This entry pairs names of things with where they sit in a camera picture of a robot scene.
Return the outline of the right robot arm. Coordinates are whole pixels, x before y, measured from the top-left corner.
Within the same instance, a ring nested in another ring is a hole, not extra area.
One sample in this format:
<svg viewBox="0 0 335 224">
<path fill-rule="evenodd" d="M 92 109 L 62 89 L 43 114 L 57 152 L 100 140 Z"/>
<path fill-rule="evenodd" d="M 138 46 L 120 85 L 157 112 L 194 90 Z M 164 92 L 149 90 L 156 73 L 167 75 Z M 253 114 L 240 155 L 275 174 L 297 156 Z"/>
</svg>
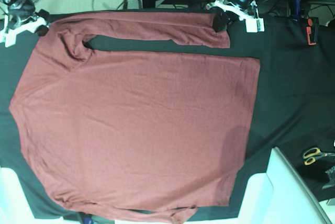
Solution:
<svg viewBox="0 0 335 224">
<path fill-rule="evenodd" d="M 5 47 L 15 45 L 20 33 L 30 33 L 44 36 L 50 27 L 49 13 L 45 10 L 36 11 L 37 0 L 1 0 L 4 25 L 1 30 L 1 43 Z"/>
</svg>

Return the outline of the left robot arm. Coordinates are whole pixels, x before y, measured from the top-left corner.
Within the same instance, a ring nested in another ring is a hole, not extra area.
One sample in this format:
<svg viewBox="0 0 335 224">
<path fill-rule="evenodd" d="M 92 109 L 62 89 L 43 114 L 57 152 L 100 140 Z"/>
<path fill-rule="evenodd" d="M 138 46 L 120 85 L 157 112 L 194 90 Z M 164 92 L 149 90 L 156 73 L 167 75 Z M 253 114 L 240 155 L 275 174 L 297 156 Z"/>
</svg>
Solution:
<svg viewBox="0 0 335 224">
<path fill-rule="evenodd" d="M 235 21 L 243 21 L 247 33 L 265 31 L 264 19 L 259 15 L 256 0 L 211 0 L 206 9 L 215 12 L 212 23 L 215 32 L 227 30 Z"/>
</svg>

